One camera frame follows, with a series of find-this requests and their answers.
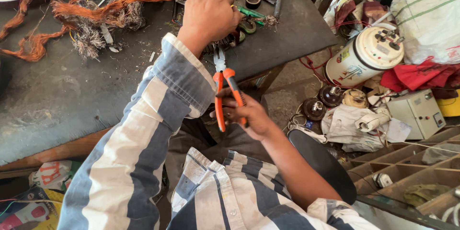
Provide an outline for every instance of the orange pliers handle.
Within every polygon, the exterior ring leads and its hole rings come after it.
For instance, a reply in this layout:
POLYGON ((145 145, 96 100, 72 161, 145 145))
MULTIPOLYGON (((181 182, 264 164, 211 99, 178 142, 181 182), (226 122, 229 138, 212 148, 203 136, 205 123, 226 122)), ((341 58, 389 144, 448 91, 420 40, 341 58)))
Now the orange pliers handle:
MULTIPOLYGON (((246 101, 244 99, 244 96, 241 92, 241 90, 238 88, 238 84, 236 83, 235 80, 235 71, 231 68, 226 68, 223 72, 225 79, 227 80, 230 89, 233 92, 233 97, 236 100, 236 103, 238 106, 246 106, 246 101)), ((242 126, 248 127, 247 120, 246 118, 240 118, 239 123, 242 126)))
MULTIPOLYGON (((217 93, 222 90, 222 85, 224 83, 224 75, 222 72, 216 72, 213 76, 214 82, 216 82, 217 93)), ((222 98, 215 97, 214 106, 216 109, 216 118, 217 124, 221 132, 225 132, 225 122, 224 122, 224 112, 222 111, 222 98)))

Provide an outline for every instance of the gray table surface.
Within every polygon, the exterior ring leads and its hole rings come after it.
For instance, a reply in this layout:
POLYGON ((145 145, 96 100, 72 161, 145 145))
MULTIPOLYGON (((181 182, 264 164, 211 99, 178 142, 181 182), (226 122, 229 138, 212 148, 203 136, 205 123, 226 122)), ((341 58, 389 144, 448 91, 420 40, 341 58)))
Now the gray table surface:
MULTIPOLYGON (((236 4, 243 6, 244 0, 236 4)), ((178 30, 170 25, 172 9, 172 2, 144 4, 146 26, 113 33, 115 42, 127 46, 119 53, 100 51, 99 61, 83 61, 68 34, 50 40, 46 56, 39 62, 0 56, 12 75, 0 94, 0 165, 117 124, 142 73, 153 64, 149 62, 151 53, 160 52, 166 33, 178 30)), ((264 1, 257 9, 262 14, 273 14, 273 10, 264 1)), ((0 24, 15 13, 12 8, 1 10, 0 24)), ((25 23, 0 46, 17 50, 17 42, 42 18, 35 33, 59 31, 60 23, 44 4, 30 9, 25 23)), ((236 79, 242 80, 336 43, 311 0, 283 0, 280 24, 247 35, 226 57, 236 79)), ((214 73, 209 62, 205 66, 214 73)))

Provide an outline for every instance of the striped shirt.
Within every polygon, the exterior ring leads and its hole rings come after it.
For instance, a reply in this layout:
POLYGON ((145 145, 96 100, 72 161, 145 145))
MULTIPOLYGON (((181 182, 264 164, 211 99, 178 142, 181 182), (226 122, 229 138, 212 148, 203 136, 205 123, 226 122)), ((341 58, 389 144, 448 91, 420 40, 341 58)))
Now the striped shirt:
MULTIPOLYGON (((105 134, 64 197, 58 230, 153 230, 169 138, 213 102, 215 83, 176 37, 147 68, 120 123, 105 134)), ((317 199, 302 210, 275 165, 230 151, 224 164, 191 148, 172 197, 174 230, 377 229, 350 205, 317 199)))

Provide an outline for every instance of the left hand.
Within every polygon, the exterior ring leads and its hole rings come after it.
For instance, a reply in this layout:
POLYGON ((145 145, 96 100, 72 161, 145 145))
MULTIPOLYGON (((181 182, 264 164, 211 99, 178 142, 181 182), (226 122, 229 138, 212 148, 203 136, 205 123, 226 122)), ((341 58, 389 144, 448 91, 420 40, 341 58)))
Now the left hand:
MULTIPOLYGON (((246 100, 246 106, 238 106, 233 98, 232 90, 227 87, 217 93, 222 97, 222 111, 226 118, 225 124, 237 123, 240 118, 247 119, 249 127, 240 125, 244 131, 253 139, 263 141, 271 137, 272 133, 281 131, 279 127, 268 117, 265 108, 249 95, 242 93, 246 100)), ((209 114, 211 118, 216 117, 216 112, 209 114)))

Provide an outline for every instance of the electrical box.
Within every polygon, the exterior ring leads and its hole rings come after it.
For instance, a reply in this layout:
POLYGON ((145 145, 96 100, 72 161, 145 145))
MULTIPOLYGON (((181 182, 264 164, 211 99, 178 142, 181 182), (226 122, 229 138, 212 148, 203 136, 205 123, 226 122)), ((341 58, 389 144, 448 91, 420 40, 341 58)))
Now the electrical box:
POLYGON ((428 139, 446 125, 430 89, 398 97, 387 105, 393 118, 412 126, 407 139, 428 139))

